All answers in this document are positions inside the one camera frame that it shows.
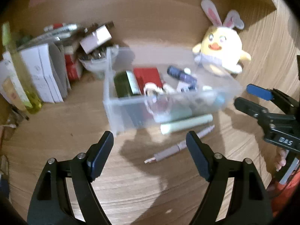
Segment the person's right hand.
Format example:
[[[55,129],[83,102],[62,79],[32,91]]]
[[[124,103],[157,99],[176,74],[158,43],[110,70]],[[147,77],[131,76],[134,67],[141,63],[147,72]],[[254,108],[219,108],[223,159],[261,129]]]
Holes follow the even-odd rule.
[[[276,168],[276,171],[281,170],[281,168],[286,165],[287,155],[288,155],[288,151],[286,149],[277,147],[276,156],[274,159],[274,166]]]

